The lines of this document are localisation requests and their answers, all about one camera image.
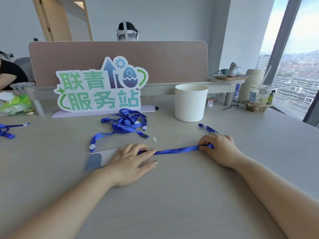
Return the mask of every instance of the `gear icon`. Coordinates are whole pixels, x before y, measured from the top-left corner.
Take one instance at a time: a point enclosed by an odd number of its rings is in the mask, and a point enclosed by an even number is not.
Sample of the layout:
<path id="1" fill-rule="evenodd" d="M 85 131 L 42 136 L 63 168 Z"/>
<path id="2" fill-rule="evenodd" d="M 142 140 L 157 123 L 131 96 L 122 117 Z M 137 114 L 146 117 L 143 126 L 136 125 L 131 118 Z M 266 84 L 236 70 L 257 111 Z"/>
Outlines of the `gear icon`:
<path id="1" fill-rule="evenodd" d="M 126 65 L 124 60 L 122 60 L 121 58 L 117 59 L 115 64 L 117 65 L 118 68 L 121 68 L 121 69 L 124 68 Z"/>

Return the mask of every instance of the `hand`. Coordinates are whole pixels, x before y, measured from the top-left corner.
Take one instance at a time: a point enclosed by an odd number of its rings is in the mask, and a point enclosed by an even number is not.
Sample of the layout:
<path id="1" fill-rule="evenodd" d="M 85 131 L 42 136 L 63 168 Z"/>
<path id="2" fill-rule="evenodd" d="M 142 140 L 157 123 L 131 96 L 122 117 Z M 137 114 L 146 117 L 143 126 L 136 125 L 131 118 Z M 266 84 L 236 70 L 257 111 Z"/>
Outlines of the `hand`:
<path id="1" fill-rule="evenodd" d="M 210 155 L 218 164 L 233 168 L 238 161 L 244 160 L 245 155 L 235 146 L 234 140 L 228 135 L 210 133 L 205 135 L 198 142 L 198 145 L 213 144 L 214 149 L 207 146 L 200 146 L 199 150 Z"/>
<path id="2" fill-rule="evenodd" d="M 148 171 L 155 168 L 157 160 L 138 167 L 142 162 L 151 157 L 156 149 L 144 152 L 137 155 L 139 150 L 146 150 L 145 144 L 128 144 L 124 148 L 121 147 L 117 150 L 114 157 L 108 162 L 108 164 L 98 170 L 107 170 L 112 173 L 113 186 L 124 186 L 133 183 L 138 180 Z"/>

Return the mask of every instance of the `sign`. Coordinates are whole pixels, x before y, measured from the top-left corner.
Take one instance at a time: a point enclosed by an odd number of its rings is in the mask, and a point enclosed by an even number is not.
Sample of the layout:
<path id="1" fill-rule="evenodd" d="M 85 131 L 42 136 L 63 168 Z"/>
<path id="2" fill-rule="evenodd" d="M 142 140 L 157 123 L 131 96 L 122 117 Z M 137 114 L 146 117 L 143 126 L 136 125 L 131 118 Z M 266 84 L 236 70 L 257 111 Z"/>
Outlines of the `sign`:
<path id="1" fill-rule="evenodd" d="M 126 58 L 106 57 L 100 70 L 57 71 L 58 106 L 68 112 L 141 108 L 141 89 L 148 80 L 145 69 Z"/>

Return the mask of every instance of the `hair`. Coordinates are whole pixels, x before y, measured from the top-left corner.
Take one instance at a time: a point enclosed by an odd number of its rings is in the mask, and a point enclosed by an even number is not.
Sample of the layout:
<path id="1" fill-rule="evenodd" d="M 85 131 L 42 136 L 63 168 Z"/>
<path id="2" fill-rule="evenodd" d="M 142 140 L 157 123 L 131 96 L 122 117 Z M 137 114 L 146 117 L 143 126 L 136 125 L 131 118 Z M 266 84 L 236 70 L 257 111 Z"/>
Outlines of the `hair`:
<path id="1" fill-rule="evenodd" d="M 132 30 L 132 31 L 135 31 L 135 32 L 138 32 L 138 30 L 134 27 L 134 25 L 130 22 L 126 22 L 126 27 L 127 27 L 127 30 Z M 119 28 L 118 30 L 124 30 L 124 26 L 123 26 L 123 23 L 120 23 L 119 24 Z"/>
<path id="2" fill-rule="evenodd" d="M 9 59 L 9 56 L 5 53 L 5 52 L 2 52 L 2 51 L 0 51 L 0 56 L 5 56 L 7 59 Z"/>

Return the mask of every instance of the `egg icon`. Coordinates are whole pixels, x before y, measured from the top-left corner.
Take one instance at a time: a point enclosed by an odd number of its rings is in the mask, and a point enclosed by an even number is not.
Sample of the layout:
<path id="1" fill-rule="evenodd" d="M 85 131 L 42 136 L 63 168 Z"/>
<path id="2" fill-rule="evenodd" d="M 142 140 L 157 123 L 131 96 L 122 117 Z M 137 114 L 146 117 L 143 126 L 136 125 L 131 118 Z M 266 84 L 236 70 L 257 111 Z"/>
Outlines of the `egg icon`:
<path id="1" fill-rule="evenodd" d="M 123 73 L 123 83 L 129 87 L 133 88 L 138 83 L 138 78 L 136 76 L 135 71 L 131 67 L 127 67 Z"/>

